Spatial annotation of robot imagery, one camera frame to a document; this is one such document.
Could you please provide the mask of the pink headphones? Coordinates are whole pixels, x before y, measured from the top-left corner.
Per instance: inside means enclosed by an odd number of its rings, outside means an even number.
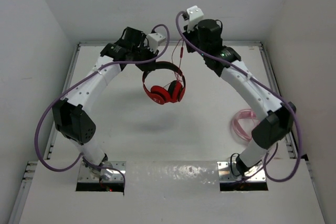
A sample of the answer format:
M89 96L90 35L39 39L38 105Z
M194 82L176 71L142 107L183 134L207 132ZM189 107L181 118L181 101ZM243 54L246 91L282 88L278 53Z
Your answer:
M251 135L251 131L248 132L241 125L240 121L251 121L254 126L257 126L259 121L257 120L256 113L252 109L243 109L238 111L231 120L231 128L234 133L242 140L246 142L250 142L253 138Z

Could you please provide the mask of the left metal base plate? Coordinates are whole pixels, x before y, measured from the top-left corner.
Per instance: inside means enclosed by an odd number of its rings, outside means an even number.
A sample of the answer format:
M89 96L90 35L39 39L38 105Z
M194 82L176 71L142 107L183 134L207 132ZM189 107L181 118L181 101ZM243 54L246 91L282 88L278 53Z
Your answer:
M123 183L123 175L125 175L126 162L124 161L107 161L104 166L109 169L98 171L90 168L84 161L81 162L78 174L79 183L98 183L101 180L103 183Z

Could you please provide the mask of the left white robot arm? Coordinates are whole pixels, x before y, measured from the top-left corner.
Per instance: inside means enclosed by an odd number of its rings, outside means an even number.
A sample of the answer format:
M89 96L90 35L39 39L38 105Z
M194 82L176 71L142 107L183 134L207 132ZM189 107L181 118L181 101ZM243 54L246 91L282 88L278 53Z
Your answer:
M127 27L121 37L108 43L87 76L69 88L52 105L56 130L82 154L83 162L91 172L102 175L112 170L108 157L94 135L96 125L90 111L96 100L126 65L136 65L148 70L158 57L158 47L166 37Z

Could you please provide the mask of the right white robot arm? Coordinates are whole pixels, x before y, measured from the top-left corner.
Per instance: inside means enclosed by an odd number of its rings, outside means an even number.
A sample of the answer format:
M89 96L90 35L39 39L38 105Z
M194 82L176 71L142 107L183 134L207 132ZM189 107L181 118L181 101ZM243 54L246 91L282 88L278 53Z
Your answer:
M285 104L276 94L257 84L241 56L223 45L222 26L214 19L187 18L183 38L188 52L198 52L208 68L230 84L254 111L258 125L252 139L236 158L235 170L240 176L257 165L268 150L292 129L293 103Z

